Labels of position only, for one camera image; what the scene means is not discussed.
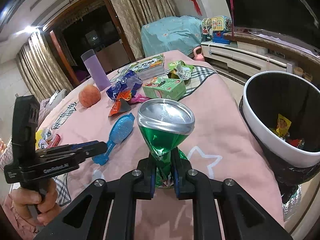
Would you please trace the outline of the person's left hand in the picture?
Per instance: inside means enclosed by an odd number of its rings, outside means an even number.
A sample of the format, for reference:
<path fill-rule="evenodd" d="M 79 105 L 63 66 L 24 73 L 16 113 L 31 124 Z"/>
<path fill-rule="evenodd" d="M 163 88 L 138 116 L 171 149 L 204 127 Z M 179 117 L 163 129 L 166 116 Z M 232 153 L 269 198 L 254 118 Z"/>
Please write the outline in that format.
<path fill-rule="evenodd" d="M 53 179 L 48 180 L 47 193 L 44 198 L 38 192 L 22 187 L 13 190 L 9 197 L 17 213 L 33 226 L 49 224 L 61 211 L 60 206 L 56 203 L 57 191 Z M 36 217 L 30 213 L 29 205 L 37 207 L 40 212 Z"/>

